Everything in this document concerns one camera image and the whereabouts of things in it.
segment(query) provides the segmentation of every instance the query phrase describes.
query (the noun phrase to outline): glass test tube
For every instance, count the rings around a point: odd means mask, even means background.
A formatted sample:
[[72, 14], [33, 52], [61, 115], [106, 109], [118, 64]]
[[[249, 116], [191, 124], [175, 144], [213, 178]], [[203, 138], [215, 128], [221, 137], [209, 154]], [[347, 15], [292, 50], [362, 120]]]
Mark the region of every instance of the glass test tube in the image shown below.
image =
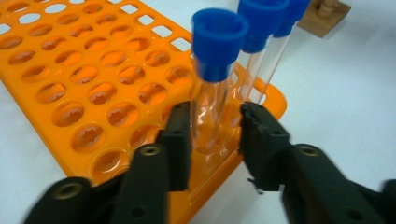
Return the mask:
[[214, 152], [229, 89], [233, 62], [248, 23], [223, 9], [204, 9], [192, 17], [192, 51], [198, 75], [192, 87], [191, 137], [194, 150]]
[[247, 19], [249, 28], [238, 62], [245, 69], [241, 87], [238, 92], [240, 101], [248, 99], [254, 78], [259, 70], [269, 36], [282, 22], [289, 0], [240, 0], [238, 14]]
[[265, 91], [289, 42], [291, 32], [296, 26], [297, 21], [304, 15], [309, 2], [309, 0], [290, 0], [282, 22], [269, 41], [270, 44], [266, 48], [260, 67], [253, 81], [254, 84], [254, 82], [258, 81], [257, 79], [261, 79], [264, 82], [264, 89], [262, 92], [258, 93], [252, 91], [252, 85], [248, 90], [248, 96], [252, 102], [257, 104], [263, 102]]

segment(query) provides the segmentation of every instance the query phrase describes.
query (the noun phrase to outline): blue screw cap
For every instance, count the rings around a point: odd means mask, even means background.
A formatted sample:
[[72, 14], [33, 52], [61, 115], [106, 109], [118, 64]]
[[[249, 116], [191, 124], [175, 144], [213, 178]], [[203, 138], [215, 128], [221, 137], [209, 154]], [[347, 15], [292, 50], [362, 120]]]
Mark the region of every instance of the blue screw cap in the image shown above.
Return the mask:
[[282, 22], [288, 4], [289, 0], [240, 0], [238, 14], [249, 23], [242, 51], [257, 53], [265, 48], [268, 37]]
[[310, 0], [290, 0], [283, 21], [274, 33], [275, 38], [284, 37], [291, 33], [294, 23], [299, 21], [305, 14], [309, 2]]
[[220, 82], [230, 74], [248, 30], [247, 21], [228, 10], [208, 8], [192, 16], [192, 52], [198, 75]]

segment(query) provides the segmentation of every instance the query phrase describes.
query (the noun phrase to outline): rack hole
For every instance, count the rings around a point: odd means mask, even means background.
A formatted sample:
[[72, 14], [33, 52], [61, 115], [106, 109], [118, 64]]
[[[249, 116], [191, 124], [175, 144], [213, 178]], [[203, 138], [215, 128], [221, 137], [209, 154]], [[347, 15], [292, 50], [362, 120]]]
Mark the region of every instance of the rack hole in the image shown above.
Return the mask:
[[66, 43], [66, 39], [63, 37], [53, 37], [50, 39], [47, 39], [41, 44], [41, 48], [44, 50], [53, 50], [53, 49], [58, 49], [64, 46]]
[[27, 4], [27, 3], [17, 3], [15, 5], [12, 5], [9, 8], [7, 8], [7, 11], [8, 12], [20, 12], [20, 11], [25, 10], [28, 7], [29, 7], [29, 4]]
[[177, 38], [174, 41], [171, 42], [171, 44], [178, 49], [179, 51], [187, 51], [191, 48], [191, 43], [187, 40], [185, 40], [184, 38]]
[[162, 38], [165, 38], [172, 34], [172, 30], [167, 28], [166, 26], [163, 26], [163, 25], [156, 26], [156, 27], [152, 28], [151, 30], [152, 30], [152, 32], [154, 32], [155, 34], [157, 34], [158, 36], [160, 36]]
[[35, 52], [32, 50], [20, 52], [12, 56], [8, 60], [8, 63], [12, 65], [19, 65], [21, 63], [29, 62], [30, 60], [33, 59], [34, 56], [35, 56]]
[[177, 66], [170, 68], [165, 77], [172, 84], [183, 85], [191, 81], [191, 71], [183, 66]]
[[122, 0], [107, 0], [107, 3], [111, 3], [111, 4], [118, 4], [120, 2], [122, 2]]
[[84, 107], [79, 103], [67, 103], [55, 108], [52, 122], [58, 127], [67, 127], [77, 123], [84, 115]]
[[72, 148], [79, 153], [89, 152], [104, 143], [103, 129], [96, 125], [80, 128], [72, 141]]
[[93, 14], [100, 10], [102, 10], [102, 6], [98, 5], [98, 4], [92, 4], [92, 5], [86, 6], [82, 9], [82, 11], [86, 14]]
[[94, 105], [102, 105], [110, 101], [111, 97], [116, 94], [117, 89], [111, 83], [103, 83], [93, 88], [88, 97]]
[[114, 168], [120, 163], [120, 153], [119, 152], [109, 152], [103, 155], [95, 164], [95, 173], [106, 173]]
[[114, 37], [125, 37], [132, 32], [132, 28], [130, 26], [122, 25], [111, 30], [110, 34]]
[[122, 51], [111, 51], [101, 58], [101, 64], [105, 67], [114, 67], [123, 63], [126, 59], [126, 55]]
[[111, 22], [115, 21], [117, 18], [112, 14], [102, 15], [96, 20], [96, 23], [99, 25], [108, 25]]
[[84, 45], [84, 49], [90, 51], [98, 51], [104, 49], [108, 45], [108, 42], [109, 41], [105, 38], [96, 37], [94, 39], [87, 41], [87, 43]]
[[0, 35], [5, 34], [11, 29], [11, 27], [7, 24], [0, 24]]
[[29, 24], [40, 19], [41, 15], [38, 13], [29, 13], [19, 18], [20, 24]]
[[69, 3], [71, 3], [71, 4], [81, 4], [84, 2], [85, 2], [85, 0], [69, 0]]
[[120, 7], [121, 13], [132, 14], [136, 11], [137, 11], [137, 7], [132, 6], [131, 4], [124, 5], [124, 6]]
[[137, 19], [140, 23], [143, 25], [149, 25], [154, 22], [154, 19], [150, 17], [149, 15], [143, 15]]
[[143, 80], [144, 77], [145, 70], [136, 65], [124, 68], [119, 72], [119, 82], [125, 85], [133, 85], [136, 82]]
[[61, 25], [67, 25], [67, 24], [77, 21], [78, 19], [79, 19], [78, 14], [69, 14], [69, 15], [65, 15], [65, 16], [62, 16], [61, 18], [59, 18], [58, 23]]
[[52, 27], [50, 25], [39, 25], [35, 28], [33, 28], [29, 34], [31, 36], [41, 36], [41, 35], [46, 35], [52, 30]]
[[132, 50], [132, 51], [141, 51], [144, 49], [147, 49], [150, 45], [150, 42], [148, 39], [140, 37], [140, 38], [134, 38], [132, 40], [130, 40], [127, 44], [126, 44], [126, 48], [128, 50]]
[[146, 56], [145, 60], [146, 60], [146, 64], [148, 64], [149, 66], [158, 67], [160, 65], [169, 63], [171, 57], [165, 51], [156, 50], [149, 53]]
[[166, 99], [167, 90], [159, 84], [148, 84], [140, 89], [138, 95], [143, 104], [157, 105]]
[[25, 83], [34, 83], [50, 75], [50, 69], [46, 66], [37, 66], [28, 69], [22, 76]]
[[47, 7], [44, 11], [47, 13], [58, 13], [62, 12], [66, 8], [65, 4], [55, 4]]
[[0, 42], [0, 49], [12, 49], [17, 47], [23, 38], [20, 36], [13, 36]]
[[63, 65], [70, 65], [77, 63], [81, 59], [81, 53], [77, 51], [67, 51], [62, 53], [55, 59], [55, 63], [61, 63]]
[[91, 65], [85, 65], [76, 69], [70, 76], [70, 80], [78, 85], [88, 83], [96, 78], [98, 70]]
[[131, 148], [137, 149], [144, 144], [153, 143], [159, 130], [160, 127], [157, 125], [148, 125], [136, 130], [131, 138]]
[[93, 28], [90, 25], [78, 25], [72, 28], [70, 35], [73, 37], [84, 37], [92, 32]]
[[63, 84], [52, 83], [41, 88], [35, 98], [41, 104], [49, 104], [61, 99], [65, 93], [66, 87]]
[[124, 127], [134, 123], [138, 115], [139, 111], [134, 105], [121, 103], [110, 109], [107, 113], [107, 119], [114, 127]]

